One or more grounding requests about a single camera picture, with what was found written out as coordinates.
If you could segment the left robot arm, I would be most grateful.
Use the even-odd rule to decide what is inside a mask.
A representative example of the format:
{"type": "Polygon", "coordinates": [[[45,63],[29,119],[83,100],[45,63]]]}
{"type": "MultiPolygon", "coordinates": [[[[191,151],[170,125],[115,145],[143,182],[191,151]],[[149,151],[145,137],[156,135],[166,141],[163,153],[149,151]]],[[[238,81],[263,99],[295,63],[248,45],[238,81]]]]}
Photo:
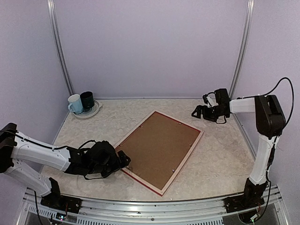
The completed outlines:
{"type": "Polygon", "coordinates": [[[57,147],[32,139],[18,131],[16,124],[8,123],[0,130],[0,172],[34,190],[59,209],[66,199],[57,181],[41,175],[28,161],[84,178],[100,174],[103,179],[128,166],[131,159],[123,151],[116,151],[108,141],[94,142],[89,148],[83,145],[78,149],[66,145],[57,147]]]}

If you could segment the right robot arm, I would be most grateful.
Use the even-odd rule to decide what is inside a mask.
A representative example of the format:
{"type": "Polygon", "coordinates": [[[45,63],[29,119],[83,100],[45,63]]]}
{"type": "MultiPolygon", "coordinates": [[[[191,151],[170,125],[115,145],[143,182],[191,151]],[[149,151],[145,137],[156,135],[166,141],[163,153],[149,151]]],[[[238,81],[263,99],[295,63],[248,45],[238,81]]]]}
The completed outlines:
{"type": "Polygon", "coordinates": [[[247,178],[240,204],[250,208],[258,200],[268,184],[267,174],[273,162],[275,149],[285,128],[283,110],[276,95],[257,95],[230,99],[227,89],[213,92],[215,99],[203,95],[204,105],[198,105],[191,113],[192,117],[217,122],[219,117],[228,119],[231,114],[254,113],[256,129],[259,134],[255,164],[247,178]]]}

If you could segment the white plate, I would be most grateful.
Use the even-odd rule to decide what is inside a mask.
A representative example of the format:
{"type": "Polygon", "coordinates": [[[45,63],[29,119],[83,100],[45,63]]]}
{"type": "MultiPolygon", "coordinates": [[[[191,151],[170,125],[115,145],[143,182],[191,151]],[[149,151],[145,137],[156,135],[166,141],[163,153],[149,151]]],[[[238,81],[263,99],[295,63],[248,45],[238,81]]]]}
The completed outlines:
{"type": "Polygon", "coordinates": [[[94,106],[92,108],[90,108],[88,111],[82,112],[79,114],[72,112],[71,114],[75,118],[78,118],[80,120],[86,120],[86,119],[89,119],[89,118],[92,118],[93,116],[95,116],[100,111],[102,106],[103,106],[103,104],[101,102],[94,100],[94,106]]]}

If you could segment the dark green mug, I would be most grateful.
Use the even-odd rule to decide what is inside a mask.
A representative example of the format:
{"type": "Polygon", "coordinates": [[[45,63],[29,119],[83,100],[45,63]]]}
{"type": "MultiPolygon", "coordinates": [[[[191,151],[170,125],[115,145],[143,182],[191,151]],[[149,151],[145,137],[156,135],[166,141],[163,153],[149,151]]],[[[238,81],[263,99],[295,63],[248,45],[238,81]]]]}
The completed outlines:
{"type": "Polygon", "coordinates": [[[94,106],[94,97],[91,91],[86,91],[80,94],[83,111],[86,112],[94,106]]]}

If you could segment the light blue mug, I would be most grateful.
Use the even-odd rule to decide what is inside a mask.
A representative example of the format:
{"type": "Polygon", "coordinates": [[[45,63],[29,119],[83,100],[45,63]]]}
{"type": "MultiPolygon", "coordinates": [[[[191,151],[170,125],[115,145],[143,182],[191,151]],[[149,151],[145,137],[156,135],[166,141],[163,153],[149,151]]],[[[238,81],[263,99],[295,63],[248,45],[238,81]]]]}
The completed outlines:
{"type": "Polygon", "coordinates": [[[83,112],[83,105],[79,94],[73,94],[68,97],[68,110],[71,113],[80,114],[83,112]]]}

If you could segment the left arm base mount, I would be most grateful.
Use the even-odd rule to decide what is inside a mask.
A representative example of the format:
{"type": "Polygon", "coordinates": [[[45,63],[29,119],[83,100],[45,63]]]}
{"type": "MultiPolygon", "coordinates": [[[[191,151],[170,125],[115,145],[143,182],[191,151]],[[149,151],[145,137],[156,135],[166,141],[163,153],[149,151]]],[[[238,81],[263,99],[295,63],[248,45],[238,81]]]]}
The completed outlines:
{"type": "Polygon", "coordinates": [[[42,197],[40,204],[66,213],[71,212],[78,214],[82,204],[82,199],[51,192],[50,194],[42,197]]]}

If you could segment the aluminium front rail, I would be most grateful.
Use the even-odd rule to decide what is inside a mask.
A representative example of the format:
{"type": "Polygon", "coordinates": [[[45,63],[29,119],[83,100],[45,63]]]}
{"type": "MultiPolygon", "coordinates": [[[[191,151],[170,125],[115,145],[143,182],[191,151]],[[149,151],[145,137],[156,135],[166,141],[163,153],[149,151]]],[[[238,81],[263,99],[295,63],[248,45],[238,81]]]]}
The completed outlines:
{"type": "Polygon", "coordinates": [[[81,198],[78,213],[56,218],[60,211],[35,204],[33,191],[27,189],[18,209],[16,225],[241,225],[240,217],[253,209],[228,213],[226,195],[212,198],[133,202],[81,198]]]}

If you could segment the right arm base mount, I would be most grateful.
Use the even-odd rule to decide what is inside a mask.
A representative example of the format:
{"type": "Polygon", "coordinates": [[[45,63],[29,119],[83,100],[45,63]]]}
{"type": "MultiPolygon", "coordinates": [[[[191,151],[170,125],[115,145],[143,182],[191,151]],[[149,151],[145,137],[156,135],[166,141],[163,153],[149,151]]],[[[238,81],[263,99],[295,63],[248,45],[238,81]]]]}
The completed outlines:
{"type": "Polygon", "coordinates": [[[226,212],[231,213],[263,205],[265,203],[263,193],[267,184],[266,181],[261,185],[255,185],[247,178],[243,194],[224,199],[226,212]]]}

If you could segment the right aluminium corner post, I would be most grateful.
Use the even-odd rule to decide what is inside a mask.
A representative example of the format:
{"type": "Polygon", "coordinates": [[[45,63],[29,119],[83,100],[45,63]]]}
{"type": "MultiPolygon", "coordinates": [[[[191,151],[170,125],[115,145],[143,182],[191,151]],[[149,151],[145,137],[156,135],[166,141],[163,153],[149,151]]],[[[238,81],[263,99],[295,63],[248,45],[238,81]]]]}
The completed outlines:
{"type": "Polygon", "coordinates": [[[245,22],[244,22],[242,39],[241,39],[241,43],[240,43],[240,49],[239,49],[237,62],[236,62],[235,69],[234,69],[234,74],[233,74],[231,86],[230,86],[230,89],[229,89],[229,97],[230,98],[233,98],[234,93],[236,91],[236,88],[238,86],[240,73],[241,73],[244,57],[245,57],[246,50],[247,50],[249,34],[250,34],[250,30],[251,30],[251,23],[252,23],[252,18],[253,18],[254,5],[255,5],[254,0],[248,0],[247,1],[246,17],[245,17],[245,22]]]}

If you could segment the aluminium corner post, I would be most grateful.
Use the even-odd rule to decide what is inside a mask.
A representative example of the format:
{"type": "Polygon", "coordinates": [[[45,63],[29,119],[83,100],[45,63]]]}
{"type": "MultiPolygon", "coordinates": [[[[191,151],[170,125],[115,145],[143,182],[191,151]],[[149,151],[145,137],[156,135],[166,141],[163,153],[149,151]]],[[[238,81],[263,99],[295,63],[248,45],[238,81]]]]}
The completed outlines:
{"type": "Polygon", "coordinates": [[[75,92],[74,92],[74,88],[73,88],[71,78],[70,78],[70,75],[68,72],[68,68],[66,65],[66,60],[65,60],[61,40],[60,40],[60,32],[59,32],[59,27],[58,27],[58,21],[57,21],[57,16],[56,16],[54,0],[47,0],[47,7],[48,7],[49,18],[50,18],[50,23],[51,23],[51,27],[52,27],[54,43],[55,43],[60,67],[62,70],[63,78],[64,78],[69,95],[73,95],[75,92]]]}
{"type": "Polygon", "coordinates": [[[230,86],[230,89],[229,89],[229,97],[230,98],[233,98],[234,93],[236,91],[236,88],[238,86],[240,73],[241,73],[244,57],[245,57],[246,50],[247,50],[249,34],[250,34],[250,30],[251,30],[251,23],[252,23],[252,18],[253,18],[254,5],[255,5],[254,0],[248,0],[247,1],[246,17],[245,17],[245,22],[244,22],[242,39],[241,39],[241,43],[240,43],[240,49],[239,49],[237,62],[236,62],[235,69],[234,69],[234,74],[233,74],[231,86],[230,86]]]}

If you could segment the left aluminium corner post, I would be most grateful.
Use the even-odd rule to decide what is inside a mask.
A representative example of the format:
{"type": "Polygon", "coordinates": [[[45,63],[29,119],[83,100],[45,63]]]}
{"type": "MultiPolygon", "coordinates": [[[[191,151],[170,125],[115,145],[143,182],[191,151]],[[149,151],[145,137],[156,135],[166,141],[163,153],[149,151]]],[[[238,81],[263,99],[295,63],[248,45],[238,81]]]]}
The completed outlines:
{"type": "Polygon", "coordinates": [[[59,32],[59,27],[58,27],[58,21],[57,21],[57,16],[56,16],[54,0],[47,0],[47,7],[48,7],[49,18],[50,18],[50,23],[51,23],[51,27],[52,27],[54,43],[55,43],[60,67],[62,70],[63,78],[64,78],[69,95],[73,95],[75,92],[74,92],[74,88],[73,88],[71,78],[70,78],[70,75],[68,72],[68,68],[66,65],[66,60],[65,60],[61,40],[60,40],[60,32],[59,32]]]}

